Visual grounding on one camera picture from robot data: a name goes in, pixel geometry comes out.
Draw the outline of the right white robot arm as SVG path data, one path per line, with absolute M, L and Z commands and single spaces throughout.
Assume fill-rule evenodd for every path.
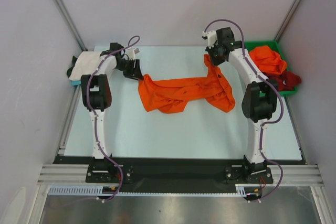
M 277 86 L 253 62 L 245 43 L 235 40 L 231 28 L 204 31 L 202 38 L 207 40 L 206 52 L 212 63 L 218 66 L 229 62 L 246 87 L 241 107 L 248 120 L 248 147 L 241 172 L 245 181 L 254 183 L 267 171 L 264 151 L 266 122 L 272 118 L 277 108 Z

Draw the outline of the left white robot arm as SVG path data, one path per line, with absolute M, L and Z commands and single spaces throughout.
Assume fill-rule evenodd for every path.
M 98 170 L 98 176 L 105 182 L 115 178 L 116 168 L 120 166 L 112 159 L 111 145 L 108 143 L 106 117 L 112 105 L 112 92 L 109 79 L 115 70 L 123 76 L 136 81 L 143 80 L 140 60 L 135 56 L 139 52 L 136 42 L 126 47 L 117 42 L 110 44 L 109 50 L 98 56 L 98 65 L 93 73 L 81 76 L 83 106 L 90 115 L 93 130 L 93 152 L 91 165 Z

